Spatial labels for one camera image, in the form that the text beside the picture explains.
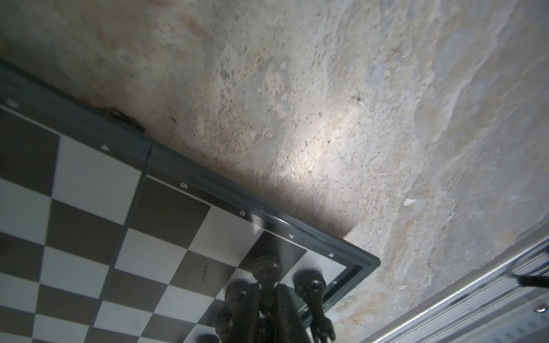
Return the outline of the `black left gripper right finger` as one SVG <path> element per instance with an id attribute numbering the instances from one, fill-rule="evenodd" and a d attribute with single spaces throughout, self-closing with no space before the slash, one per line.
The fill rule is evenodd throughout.
<path id="1" fill-rule="evenodd" d="M 282 343 L 310 343 L 303 321 L 301 320 L 290 296 L 289 288 L 278 284 L 275 288 L 277 310 L 275 324 L 277 341 Z"/>

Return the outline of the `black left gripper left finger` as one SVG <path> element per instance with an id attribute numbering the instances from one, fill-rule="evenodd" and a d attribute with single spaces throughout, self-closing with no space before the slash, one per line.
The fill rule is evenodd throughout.
<path id="1" fill-rule="evenodd" d="M 260 286 L 250 284 L 232 326 L 227 342 L 256 342 L 260 324 Z"/>

